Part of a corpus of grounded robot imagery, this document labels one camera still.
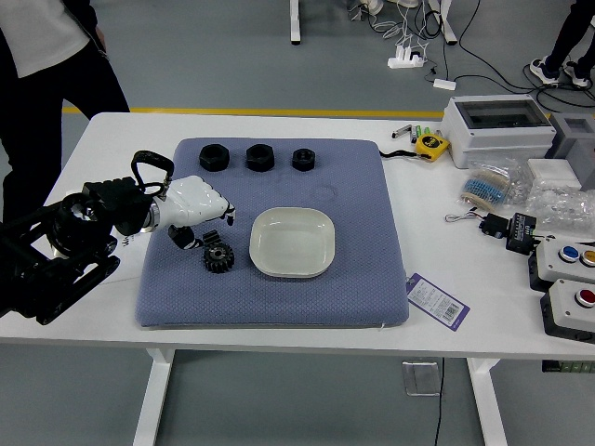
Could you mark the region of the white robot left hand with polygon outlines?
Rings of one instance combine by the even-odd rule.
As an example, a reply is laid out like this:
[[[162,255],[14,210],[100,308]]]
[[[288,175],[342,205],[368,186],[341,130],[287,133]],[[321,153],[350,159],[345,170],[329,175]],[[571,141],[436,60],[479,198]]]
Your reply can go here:
[[[181,249],[202,246],[192,227],[216,218],[226,218],[231,226],[235,207],[201,177],[189,176],[174,180],[165,195],[153,199],[149,231],[167,230],[174,244]]]

